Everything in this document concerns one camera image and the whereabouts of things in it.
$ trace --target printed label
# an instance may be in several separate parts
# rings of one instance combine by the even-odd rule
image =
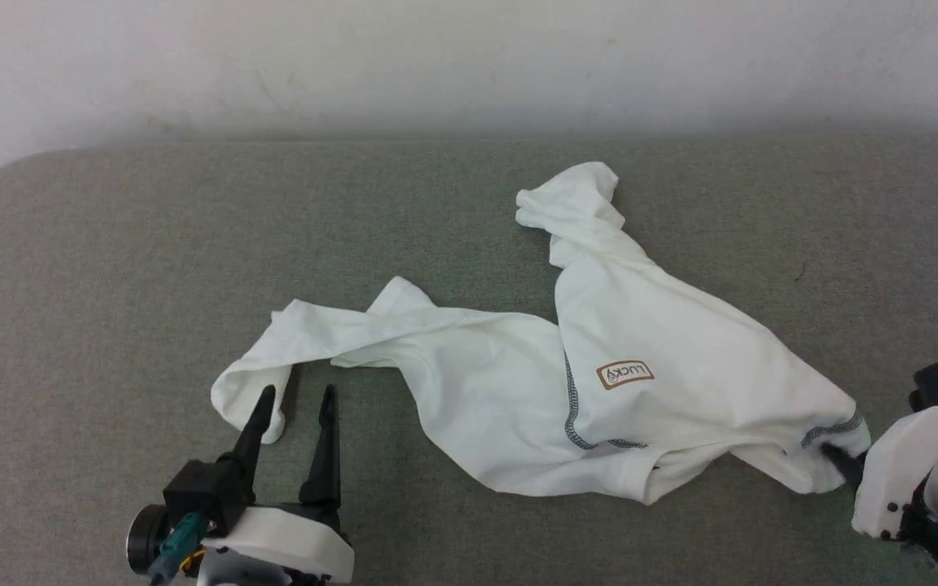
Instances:
[[[641,360],[622,360],[596,368],[603,388],[613,389],[632,381],[649,381],[654,374]]]

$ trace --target fabric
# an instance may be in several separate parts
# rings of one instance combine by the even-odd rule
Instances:
[[[723,453],[796,492],[840,486],[819,444],[870,447],[855,401],[758,322],[649,260],[621,231],[615,185],[605,164],[578,164],[517,196],[517,221],[554,235],[559,327],[437,308],[402,278],[364,314],[295,300],[220,375],[213,407],[241,429],[291,364],[331,357],[399,368],[425,434],[493,490],[652,504]],[[264,441],[282,433],[282,401]]]
[[[517,222],[552,234],[563,270],[555,307],[580,405],[570,426],[651,453],[660,469],[645,503],[722,453],[796,492],[840,486],[819,444],[870,447],[855,401],[759,322],[649,259],[621,230],[615,186],[605,164],[578,164],[516,197]]]
[[[548,236],[511,221],[510,189],[582,160],[617,170],[652,260],[767,326],[872,435],[909,412],[938,359],[938,134],[47,153],[0,170],[0,585],[146,585],[124,534],[186,460],[234,445],[208,389],[264,308],[364,310],[399,274],[442,307],[554,321]],[[357,584],[938,585],[850,529],[848,490],[797,496],[736,457],[655,507],[495,493],[429,441],[395,370],[299,367],[261,500],[298,493],[327,383]]]

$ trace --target white t-shirt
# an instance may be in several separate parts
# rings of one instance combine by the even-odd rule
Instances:
[[[798,492],[839,486],[819,444],[870,446],[852,398],[758,322],[647,259],[620,230],[616,183],[605,164],[578,164],[517,196],[517,221],[554,235],[559,327],[438,308],[402,278],[364,313],[295,300],[223,372],[213,405],[240,427],[291,364],[331,357],[399,368],[425,434],[494,490],[650,504],[722,453]],[[282,430],[277,409],[264,441]]]

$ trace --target teal connector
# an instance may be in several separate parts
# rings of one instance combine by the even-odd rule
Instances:
[[[208,519],[204,515],[183,515],[176,529],[161,543],[161,553],[147,570],[150,586],[168,586],[179,572],[183,560],[196,552],[198,545],[201,545],[205,534],[208,534]]]

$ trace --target white wall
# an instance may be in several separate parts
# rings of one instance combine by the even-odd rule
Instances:
[[[0,164],[209,138],[938,129],[938,1],[0,0]]]

